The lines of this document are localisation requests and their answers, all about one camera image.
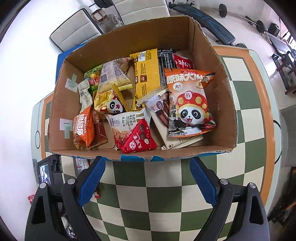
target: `blue gripper pad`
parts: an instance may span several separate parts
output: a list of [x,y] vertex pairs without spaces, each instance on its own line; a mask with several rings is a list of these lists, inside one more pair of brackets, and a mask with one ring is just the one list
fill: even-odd
[[205,201],[215,207],[217,204],[216,189],[208,179],[206,173],[194,158],[191,158],[189,167]]
[[83,207],[85,203],[88,203],[100,182],[102,175],[106,169],[106,158],[101,158],[91,173],[86,178],[85,182],[80,188],[80,194],[78,197],[78,204]]

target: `orange border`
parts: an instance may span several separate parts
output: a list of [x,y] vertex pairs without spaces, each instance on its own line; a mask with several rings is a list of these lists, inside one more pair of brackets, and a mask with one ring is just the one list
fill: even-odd
[[45,146],[44,146],[44,135],[45,135],[45,111],[46,111],[46,104],[52,100],[53,93],[47,96],[43,102],[42,114],[41,114],[41,158],[42,160],[46,157],[45,156]]
[[263,184],[261,186],[261,198],[263,204],[266,204],[272,175],[274,173],[274,162],[275,162],[275,140],[274,140],[274,124],[271,114],[271,107],[267,90],[265,88],[262,76],[256,66],[256,63],[249,54],[248,49],[239,49],[227,46],[213,46],[218,55],[221,56],[232,56],[232,57],[243,57],[255,82],[261,106],[263,110],[263,118],[265,124],[265,136],[266,136],[266,165],[264,168]]

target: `orange snack bag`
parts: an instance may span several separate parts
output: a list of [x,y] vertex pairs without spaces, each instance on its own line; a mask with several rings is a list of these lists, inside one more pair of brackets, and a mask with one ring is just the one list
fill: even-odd
[[204,88],[215,73],[195,69],[168,69],[165,76],[170,90],[169,137],[189,137],[215,128]]
[[83,112],[74,117],[73,137],[74,144],[77,147],[77,149],[79,149],[83,145],[83,142],[85,142],[86,146],[88,147],[93,141],[94,124],[91,106],[87,107]]

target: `yellow snack bag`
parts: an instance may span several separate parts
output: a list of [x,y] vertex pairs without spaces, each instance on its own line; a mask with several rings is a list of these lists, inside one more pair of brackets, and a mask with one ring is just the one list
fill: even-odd
[[132,111],[138,111],[144,105],[138,105],[137,100],[162,86],[159,75],[157,49],[134,53],[130,57],[133,58],[136,75],[136,91]]
[[130,111],[116,84],[105,92],[98,92],[94,98],[94,109],[100,114],[119,114]]

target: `panda face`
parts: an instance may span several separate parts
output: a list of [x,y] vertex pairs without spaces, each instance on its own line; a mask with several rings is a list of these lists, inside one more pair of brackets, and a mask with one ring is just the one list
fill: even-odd
[[123,107],[119,100],[114,99],[108,102],[107,110],[109,113],[119,114],[123,112]]
[[198,106],[180,108],[178,112],[181,120],[191,126],[201,124],[205,118],[204,110]]

